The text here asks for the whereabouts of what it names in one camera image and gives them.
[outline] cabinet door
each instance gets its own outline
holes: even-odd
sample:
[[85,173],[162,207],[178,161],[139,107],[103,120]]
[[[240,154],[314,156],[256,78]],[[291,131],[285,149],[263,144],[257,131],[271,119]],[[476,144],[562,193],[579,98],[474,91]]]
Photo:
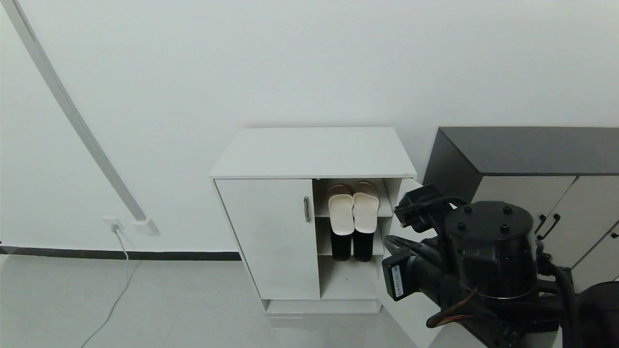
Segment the cabinet door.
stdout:
[[541,223],[540,216],[548,216],[575,179],[575,176],[485,176],[473,202],[504,201],[523,207],[533,216],[534,231]]
[[[619,176],[580,176],[538,235],[557,266],[573,267],[619,220]],[[560,217],[550,233],[549,228]]]
[[216,180],[215,184],[260,297],[319,300],[311,180]]
[[[419,187],[422,187],[421,184],[417,183],[413,179],[402,179],[397,197],[401,198],[406,192]],[[414,241],[421,241],[423,239],[436,236],[436,232],[432,229],[423,233],[417,233],[412,227],[402,228],[400,227],[400,223],[395,216],[392,218],[389,234]],[[385,258],[391,256],[387,249],[385,249],[384,252]],[[419,348],[430,347],[441,331],[445,329],[449,330],[449,325],[440,326],[436,329],[428,329],[425,326],[426,320],[436,314],[440,308],[422,293],[418,292],[412,294],[402,300],[399,300],[398,302],[391,299],[389,294],[387,294],[387,287],[385,286],[382,267],[379,268],[376,298],[383,304],[385,309],[395,319],[396,323],[402,327],[404,332]],[[462,331],[464,332],[462,333],[462,340],[464,342],[478,342],[476,338],[474,338],[468,331]]]
[[619,276],[619,226],[607,234],[572,270],[577,292]]

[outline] cabinet top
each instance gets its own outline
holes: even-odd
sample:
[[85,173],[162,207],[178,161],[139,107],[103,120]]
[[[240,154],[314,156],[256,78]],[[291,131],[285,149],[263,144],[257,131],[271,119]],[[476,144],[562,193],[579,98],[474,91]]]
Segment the cabinet top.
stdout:
[[248,128],[211,178],[416,178],[395,129]]
[[440,127],[486,175],[619,175],[619,128]]

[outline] electrical outlet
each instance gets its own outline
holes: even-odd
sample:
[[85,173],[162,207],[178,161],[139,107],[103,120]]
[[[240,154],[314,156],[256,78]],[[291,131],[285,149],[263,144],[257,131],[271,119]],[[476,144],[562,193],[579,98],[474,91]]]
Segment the electrical outlet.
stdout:
[[160,236],[161,235],[161,233],[159,232],[159,229],[157,228],[157,226],[155,226],[155,222],[151,218],[146,219],[146,221],[135,221],[133,223],[133,227],[136,228],[136,231],[138,233],[143,234],[143,235],[149,235],[149,236]]
[[112,226],[118,225],[118,230],[122,230],[123,229],[123,225],[120,223],[120,221],[118,220],[117,217],[102,217],[103,223],[105,225],[107,225],[108,230],[111,231],[112,230]]

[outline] white slipper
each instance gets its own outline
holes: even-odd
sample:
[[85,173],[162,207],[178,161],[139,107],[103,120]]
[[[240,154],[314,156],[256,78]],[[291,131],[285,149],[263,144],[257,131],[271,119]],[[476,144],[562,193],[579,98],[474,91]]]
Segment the white slipper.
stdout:
[[378,224],[378,190],[367,181],[355,185],[355,229],[361,233],[374,233]]
[[350,235],[355,231],[352,218],[353,200],[350,188],[346,185],[335,185],[327,191],[329,196],[329,220],[331,229],[336,235]]

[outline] cabinet drawer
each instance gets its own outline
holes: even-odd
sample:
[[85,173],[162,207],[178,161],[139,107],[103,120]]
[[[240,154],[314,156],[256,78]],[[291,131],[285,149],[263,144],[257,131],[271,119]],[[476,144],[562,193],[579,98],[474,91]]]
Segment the cabinet drawer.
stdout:
[[610,282],[619,276],[619,227],[607,234],[572,270],[574,286],[580,292]]
[[619,176],[579,177],[537,234],[553,263],[573,267],[617,222],[617,207]]

